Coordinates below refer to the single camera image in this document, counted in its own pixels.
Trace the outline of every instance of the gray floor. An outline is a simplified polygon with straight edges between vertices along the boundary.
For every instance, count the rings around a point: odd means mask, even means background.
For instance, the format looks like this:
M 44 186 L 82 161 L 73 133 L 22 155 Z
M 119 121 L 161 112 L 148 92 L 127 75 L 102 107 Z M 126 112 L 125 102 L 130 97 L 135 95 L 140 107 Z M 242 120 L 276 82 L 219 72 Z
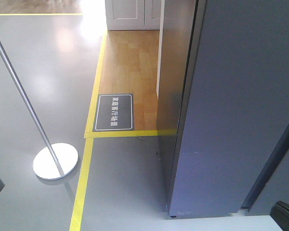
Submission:
M 82 231 L 279 231 L 269 216 L 171 219 L 157 137 L 94 139 Z
M 81 33 L 82 16 L 0 16 L 0 38 L 51 143 L 82 157 L 101 36 Z M 67 231 L 79 171 L 46 185 L 32 170 L 43 143 L 0 58 L 0 231 Z
M 0 16 L 2 43 L 51 142 L 80 157 L 101 42 L 83 25 L 81 16 Z M 0 231 L 69 229 L 79 172 L 40 182 L 32 162 L 44 146 L 0 59 Z M 169 219 L 157 150 L 156 137 L 94 140 L 83 231 L 280 230 L 268 216 Z

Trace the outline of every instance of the gray partition wall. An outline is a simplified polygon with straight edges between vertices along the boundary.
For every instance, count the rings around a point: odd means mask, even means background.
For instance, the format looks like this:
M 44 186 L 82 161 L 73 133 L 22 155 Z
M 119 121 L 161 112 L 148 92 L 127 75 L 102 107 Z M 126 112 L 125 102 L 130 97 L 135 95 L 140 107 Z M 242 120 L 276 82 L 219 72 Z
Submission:
M 163 49 L 190 52 L 176 76 L 163 50 L 158 102 L 168 211 L 183 218 L 237 212 L 289 124 L 289 0 L 204 2 L 189 44 L 163 35 Z M 179 18 L 170 4 L 164 28 Z M 179 78 L 181 94 L 169 87 Z

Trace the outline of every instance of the cabinet door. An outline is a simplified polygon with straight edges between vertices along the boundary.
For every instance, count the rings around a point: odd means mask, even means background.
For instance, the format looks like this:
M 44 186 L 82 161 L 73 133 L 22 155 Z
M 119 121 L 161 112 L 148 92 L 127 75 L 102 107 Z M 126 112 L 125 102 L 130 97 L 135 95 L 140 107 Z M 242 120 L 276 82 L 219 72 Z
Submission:
M 144 27 L 145 0 L 105 0 L 108 30 Z
M 161 0 L 145 0 L 144 25 L 151 29 L 159 29 Z

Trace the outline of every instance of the yellow line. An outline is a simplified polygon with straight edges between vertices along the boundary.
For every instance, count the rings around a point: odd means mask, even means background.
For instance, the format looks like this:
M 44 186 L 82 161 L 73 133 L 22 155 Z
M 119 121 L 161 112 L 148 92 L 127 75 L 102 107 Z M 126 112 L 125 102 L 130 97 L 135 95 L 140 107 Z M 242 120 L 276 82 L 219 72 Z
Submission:
M 157 136 L 156 130 L 86 132 L 85 138 Z
M 80 231 L 81 229 L 81 220 L 85 204 L 85 197 L 91 164 L 91 156 L 93 150 L 93 140 L 94 139 L 86 139 L 85 150 L 83 154 L 83 160 L 80 170 L 80 176 L 69 231 Z
M 88 120 L 87 120 L 85 132 L 92 132 L 93 131 L 93 124 L 94 124 L 94 120 L 95 120 L 95 110 L 96 110 L 98 92 L 99 92 L 101 77 L 102 77 L 106 38 L 107 38 L 107 32 L 104 34 L 102 44 L 101 44 L 101 49 L 100 49 L 99 59 L 98 59 L 97 68 L 96 68 L 95 80 L 94 80 L 94 85 L 93 85 L 91 103 L 90 103 Z
M 84 15 L 83 13 L 0 13 L 0 16 Z

